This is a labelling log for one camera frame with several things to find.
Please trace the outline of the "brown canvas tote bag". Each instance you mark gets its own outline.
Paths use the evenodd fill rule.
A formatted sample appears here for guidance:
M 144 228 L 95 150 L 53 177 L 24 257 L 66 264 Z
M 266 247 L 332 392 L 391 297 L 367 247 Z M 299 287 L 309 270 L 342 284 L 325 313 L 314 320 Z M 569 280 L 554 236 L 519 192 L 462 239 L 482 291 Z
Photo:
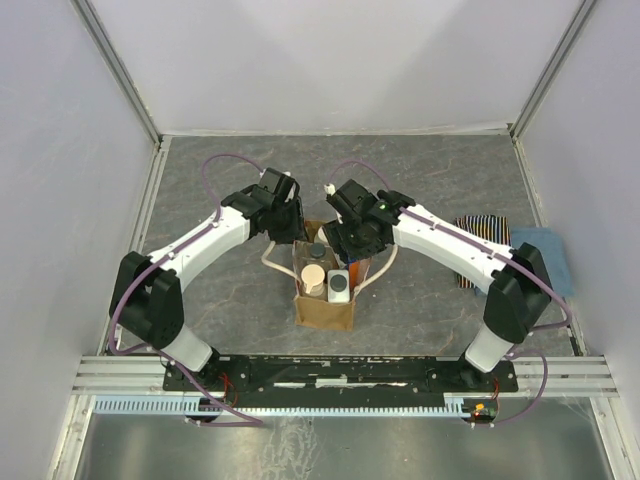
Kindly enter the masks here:
M 315 236 L 319 227 L 324 224 L 319 221 L 307 221 L 304 223 L 306 233 L 308 235 L 308 240 L 306 242 L 315 243 Z M 269 259 L 269 256 L 272 250 L 275 247 L 274 243 L 270 243 L 267 249 L 261 256 L 261 262 L 263 265 L 277 270 L 285 275 L 290 276 L 294 279 L 295 286 L 295 297 L 294 297 L 294 306 L 296 310 L 295 323 L 300 326 L 323 329 L 323 330 L 334 330 L 334 331 L 351 331 L 354 328 L 354 318 L 355 318 L 355 309 L 356 309 L 356 298 L 360 295 L 366 288 L 368 288 L 372 283 L 377 281 L 382 275 L 384 275 L 390 267 L 393 265 L 397 254 L 398 248 L 394 246 L 391 249 L 391 254 L 386 261 L 386 263 L 375 273 L 371 273 L 370 269 L 368 272 L 368 276 L 366 280 L 357 286 L 351 292 L 351 300 L 347 304 L 331 304 L 327 301 L 327 272 L 326 272 L 326 298 L 324 300 L 305 297 L 299 294 L 299 282 L 300 282 L 300 273 L 298 272 L 294 265 L 293 254 L 295 251 L 294 245 L 298 242 L 296 241 L 292 247 L 292 266 L 287 268 L 281 264 L 275 263 Z M 346 269 L 348 262 L 343 262 L 338 258 L 338 255 L 334 252 L 336 260 L 337 260 L 337 268 L 336 269 Z

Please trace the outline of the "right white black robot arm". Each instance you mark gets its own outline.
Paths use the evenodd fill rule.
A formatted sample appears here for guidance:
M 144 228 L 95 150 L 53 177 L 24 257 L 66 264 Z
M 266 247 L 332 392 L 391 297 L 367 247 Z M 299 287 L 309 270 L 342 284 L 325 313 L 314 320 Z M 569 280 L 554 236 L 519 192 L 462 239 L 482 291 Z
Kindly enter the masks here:
M 326 200 L 337 219 L 324 227 L 344 262 L 369 259 L 387 247 L 420 253 L 468 279 L 486 296 L 483 324 L 457 367 L 459 382 L 478 391 L 494 368 L 524 342 L 552 300 L 541 252 L 491 242 L 456 227 L 395 190 L 370 192 L 354 180 L 328 184 Z

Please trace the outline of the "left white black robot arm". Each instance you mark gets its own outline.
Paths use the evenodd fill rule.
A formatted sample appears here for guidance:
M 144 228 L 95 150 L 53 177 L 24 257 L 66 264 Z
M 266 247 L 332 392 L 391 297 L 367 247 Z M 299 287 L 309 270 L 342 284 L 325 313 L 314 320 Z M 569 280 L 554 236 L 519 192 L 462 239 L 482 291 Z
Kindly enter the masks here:
M 144 347 L 186 368 L 199 390 L 215 387 L 219 353 L 185 323 L 183 293 L 222 255 L 259 234 L 274 244 L 306 238 L 300 185 L 287 173 L 265 169 L 256 184 L 221 200 L 214 213 L 190 232 L 148 255 L 132 251 L 120 262 L 109 307 L 109 349 L 117 348 L 120 326 Z

